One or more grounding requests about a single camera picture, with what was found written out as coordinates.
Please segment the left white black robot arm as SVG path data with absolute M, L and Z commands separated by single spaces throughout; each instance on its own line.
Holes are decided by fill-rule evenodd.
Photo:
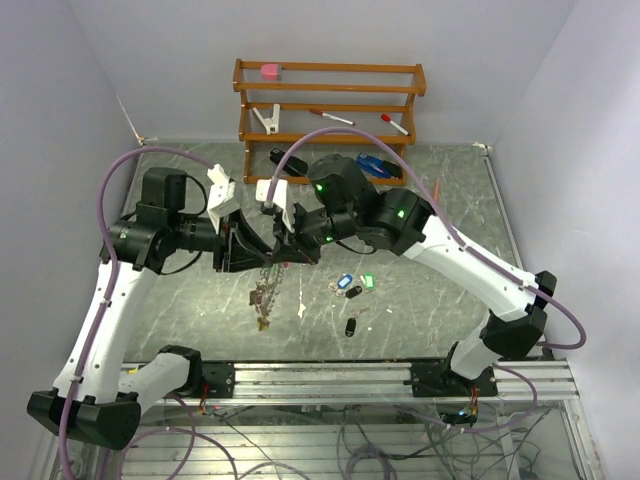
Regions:
M 220 273 L 267 264 L 270 249 L 245 222 L 235 181 L 220 165 L 207 176 L 206 215 L 183 211 L 185 171 L 153 167 L 143 176 L 133 216 L 103 230 L 108 240 L 80 334 L 51 389 L 32 393 L 27 405 L 60 441 L 119 451 L 158 400 L 197 396 L 209 384 L 200 352 L 177 345 L 163 347 L 136 374 L 121 370 L 138 309 L 174 253 L 210 252 Z

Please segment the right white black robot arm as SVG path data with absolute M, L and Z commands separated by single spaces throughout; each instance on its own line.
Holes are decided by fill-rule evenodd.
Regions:
M 324 157 L 309 168 L 308 178 L 321 204 L 313 211 L 293 202 L 287 181 L 275 186 L 276 254 L 290 248 L 302 261 L 316 263 L 322 246 L 356 237 L 440 272 L 488 308 L 487 319 L 448 354 L 440 373 L 448 393 L 465 394 L 495 361 L 520 360 L 540 340 L 557 285 L 553 274 L 533 274 L 501 260 L 446 226 L 431 202 L 406 188 L 377 191 L 349 158 Z

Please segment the green key tag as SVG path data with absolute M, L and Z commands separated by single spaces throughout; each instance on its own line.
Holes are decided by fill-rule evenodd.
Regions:
M 366 290 L 373 290 L 375 288 L 375 278 L 371 273 L 366 273 L 363 276 L 363 282 Z

